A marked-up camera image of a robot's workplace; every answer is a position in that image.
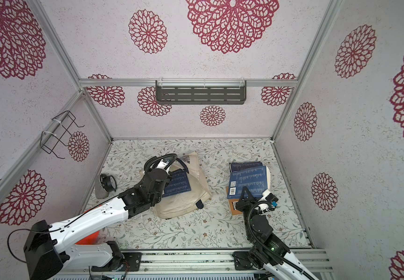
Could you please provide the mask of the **black orange spine book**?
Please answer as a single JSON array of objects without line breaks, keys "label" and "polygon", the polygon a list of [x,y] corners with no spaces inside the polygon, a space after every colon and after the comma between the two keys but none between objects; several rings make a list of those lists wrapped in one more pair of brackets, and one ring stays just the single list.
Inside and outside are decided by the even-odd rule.
[{"label": "black orange spine book", "polygon": [[237,210],[237,203],[240,199],[241,191],[236,190],[236,188],[234,188],[234,190],[235,194],[231,194],[230,188],[229,187],[226,188],[228,206],[233,216],[242,215],[242,212]]}]

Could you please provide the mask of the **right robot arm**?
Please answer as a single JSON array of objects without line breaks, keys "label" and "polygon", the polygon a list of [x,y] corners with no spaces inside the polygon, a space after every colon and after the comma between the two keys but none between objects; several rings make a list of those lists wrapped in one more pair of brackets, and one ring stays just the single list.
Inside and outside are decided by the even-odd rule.
[{"label": "right robot arm", "polygon": [[266,190],[260,198],[242,188],[236,209],[243,213],[246,237],[252,247],[247,252],[233,252],[236,270],[265,270],[263,279],[316,280],[291,249],[273,233],[265,213],[276,209],[278,198]]}]

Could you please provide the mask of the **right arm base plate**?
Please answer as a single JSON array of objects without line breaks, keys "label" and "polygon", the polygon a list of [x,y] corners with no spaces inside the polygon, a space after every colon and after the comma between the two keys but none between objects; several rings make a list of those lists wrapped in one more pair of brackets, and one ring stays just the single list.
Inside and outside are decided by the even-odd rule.
[{"label": "right arm base plate", "polygon": [[232,253],[234,258],[234,266],[237,271],[245,270],[260,270],[262,269],[262,262],[254,250],[235,251]]}]

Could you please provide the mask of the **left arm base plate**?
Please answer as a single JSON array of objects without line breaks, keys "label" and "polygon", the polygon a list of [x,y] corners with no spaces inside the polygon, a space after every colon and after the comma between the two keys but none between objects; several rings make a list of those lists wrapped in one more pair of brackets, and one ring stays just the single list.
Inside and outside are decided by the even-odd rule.
[{"label": "left arm base plate", "polygon": [[122,255],[123,257],[121,259],[115,257],[103,267],[92,266],[91,271],[102,273],[127,271],[129,273],[137,272],[140,269],[142,253],[127,252],[122,253]]}]

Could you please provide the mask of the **blue book with barcode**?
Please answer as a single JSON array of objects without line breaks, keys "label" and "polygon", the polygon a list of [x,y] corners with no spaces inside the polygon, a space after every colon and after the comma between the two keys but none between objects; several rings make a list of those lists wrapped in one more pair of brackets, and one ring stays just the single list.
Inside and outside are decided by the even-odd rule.
[{"label": "blue book with barcode", "polygon": [[231,162],[229,164],[231,173],[261,166],[263,166],[262,162]]}]

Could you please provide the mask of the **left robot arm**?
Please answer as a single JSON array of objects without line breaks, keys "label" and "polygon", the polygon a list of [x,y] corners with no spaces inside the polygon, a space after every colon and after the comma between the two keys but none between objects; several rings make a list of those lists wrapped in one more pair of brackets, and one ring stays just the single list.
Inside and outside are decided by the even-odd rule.
[{"label": "left robot arm", "polygon": [[177,154],[152,157],[134,187],[77,217],[53,224],[45,220],[34,224],[23,247],[29,278],[48,280],[64,268],[114,271],[124,267],[126,259],[116,242],[101,245],[79,245],[78,242],[158,204],[172,179],[169,169],[175,161]]}]

